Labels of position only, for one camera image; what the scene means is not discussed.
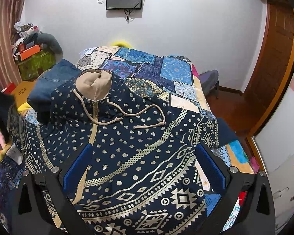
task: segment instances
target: wooden floor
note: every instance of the wooden floor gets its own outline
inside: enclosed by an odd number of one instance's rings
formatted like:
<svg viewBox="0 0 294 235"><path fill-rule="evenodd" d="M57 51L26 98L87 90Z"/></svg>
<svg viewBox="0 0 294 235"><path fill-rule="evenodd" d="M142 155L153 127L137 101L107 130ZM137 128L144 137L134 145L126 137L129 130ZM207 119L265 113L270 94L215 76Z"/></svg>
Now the wooden floor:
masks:
<svg viewBox="0 0 294 235"><path fill-rule="evenodd" d="M225 91L219 91L219 99L215 96L209 96L207 102L212 113L216 117L223 118L236 133L245 153L250 159L253 154L245 138L249 130L262 116L262 111L259 111L252 103L247 103L240 94Z"/></svg>

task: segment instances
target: pile of clutter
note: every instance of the pile of clutter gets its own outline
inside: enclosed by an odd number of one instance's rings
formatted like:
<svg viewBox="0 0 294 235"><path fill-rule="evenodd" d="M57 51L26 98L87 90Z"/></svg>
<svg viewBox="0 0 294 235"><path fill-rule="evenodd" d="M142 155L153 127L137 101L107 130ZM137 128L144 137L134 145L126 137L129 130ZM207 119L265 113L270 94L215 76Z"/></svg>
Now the pile of clutter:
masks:
<svg viewBox="0 0 294 235"><path fill-rule="evenodd" d="M56 63L63 58L62 48L53 35L42 33L38 26L32 23L16 22L14 28L20 37L12 45L16 61L21 62L43 49L48 49L53 53Z"/></svg>

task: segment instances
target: blue gripper pad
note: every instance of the blue gripper pad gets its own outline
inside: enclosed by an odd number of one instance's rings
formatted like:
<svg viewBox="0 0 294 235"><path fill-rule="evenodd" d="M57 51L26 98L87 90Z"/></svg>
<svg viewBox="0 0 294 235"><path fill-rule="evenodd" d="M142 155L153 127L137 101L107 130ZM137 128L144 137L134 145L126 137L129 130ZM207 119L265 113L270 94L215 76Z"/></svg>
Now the blue gripper pad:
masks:
<svg viewBox="0 0 294 235"><path fill-rule="evenodd" d="M212 186L212 189L216 193L224 195L226 190L226 179L213 160L213 158L217 157L213 155L210 149L206 150L201 144L196 146L195 155L210 185Z"/></svg>
<svg viewBox="0 0 294 235"><path fill-rule="evenodd" d="M88 143L63 178L62 189L64 194L72 193L75 191L92 157L93 146Z"/></svg>

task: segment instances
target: bed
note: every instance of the bed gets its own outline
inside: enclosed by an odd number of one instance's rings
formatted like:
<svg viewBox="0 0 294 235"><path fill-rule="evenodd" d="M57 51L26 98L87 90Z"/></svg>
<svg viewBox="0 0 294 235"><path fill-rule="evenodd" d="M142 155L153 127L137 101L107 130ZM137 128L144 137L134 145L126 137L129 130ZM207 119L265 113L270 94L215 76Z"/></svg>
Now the bed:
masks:
<svg viewBox="0 0 294 235"><path fill-rule="evenodd" d="M160 57L128 48L96 47L84 50L75 66L82 71L87 69L111 70L125 81L126 86L133 93L142 97L156 96L170 106L192 110L211 119L215 118L202 92L195 66L184 56ZM33 109L29 109L25 119L37 124L36 115L37 113ZM241 172L253 173L239 141L220 146L212 151L227 166L236 166ZM9 156L14 161L19 158L18 152L13 147ZM0 170L3 178L11 165L14 165L13 168L16 172L13 174L13 179L9 181L8 188L5 189L7 191L18 185L24 171L24 168L18 167L14 162L7 162ZM213 193L213 189L198 162L196 162L196 168L200 174L205 195L207 195L209 214L219 198ZM233 225L239 210L240 206L237 200L224 230ZM6 225L8 218L0 211L0 220L4 225Z"/></svg>

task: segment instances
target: door frame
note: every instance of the door frame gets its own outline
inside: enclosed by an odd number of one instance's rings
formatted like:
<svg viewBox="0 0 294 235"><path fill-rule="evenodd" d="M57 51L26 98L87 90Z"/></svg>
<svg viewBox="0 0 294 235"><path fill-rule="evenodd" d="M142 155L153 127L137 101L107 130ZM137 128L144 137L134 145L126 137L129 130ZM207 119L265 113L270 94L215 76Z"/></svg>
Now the door frame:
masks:
<svg viewBox="0 0 294 235"><path fill-rule="evenodd" d="M262 42L262 46L260 49L259 57L258 57L256 66L255 66L254 72L252 74L252 77L250 79L250 82L248 83L246 90L248 89L248 87L250 87L252 80L253 80L253 77L255 77L256 72L259 69L260 61L261 61L262 56L264 54L264 49L265 49L265 44L267 41L268 29L269 29L269 17L270 17L270 4L268 3L267 4L267 21L266 21L264 39ZM264 161L261 157L261 154L259 152L259 149L256 145L255 137L263 129L263 127L267 124L267 122L272 117L275 110L278 108L278 105L280 104L286 90L289 87L289 84L290 84L291 79L293 77L293 73L294 73L294 38L293 38L293 43L292 43L292 50L291 50L290 59L289 59L289 62L288 62L287 68L286 68L286 72L283 76L282 82L281 82L273 100L271 101L270 105L266 109L265 113L262 115L262 117L259 119L259 121L256 123L256 125L254 127L252 127L252 129L248 133L248 136L246 137L247 142L249 143L260 168L264 171L266 171L266 167L265 167Z"/></svg>

